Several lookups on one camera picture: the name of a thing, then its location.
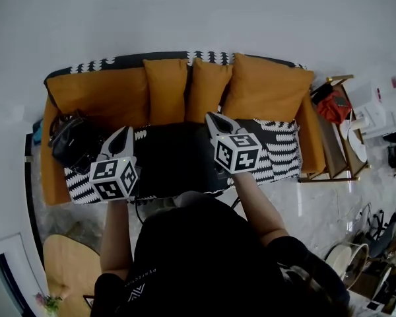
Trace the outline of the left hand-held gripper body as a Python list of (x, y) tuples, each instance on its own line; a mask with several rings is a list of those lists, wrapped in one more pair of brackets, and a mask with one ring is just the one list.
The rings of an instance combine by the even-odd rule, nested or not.
[(111, 153), (109, 146), (104, 143), (91, 164), (89, 182), (102, 201), (128, 199), (138, 180), (137, 159), (130, 152)]

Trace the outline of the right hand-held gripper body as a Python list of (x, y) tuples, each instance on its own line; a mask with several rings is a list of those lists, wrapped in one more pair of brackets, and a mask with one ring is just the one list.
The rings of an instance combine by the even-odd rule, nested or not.
[(221, 133), (213, 139), (214, 161), (230, 174), (256, 170), (262, 145), (254, 133), (240, 128), (237, 133)]

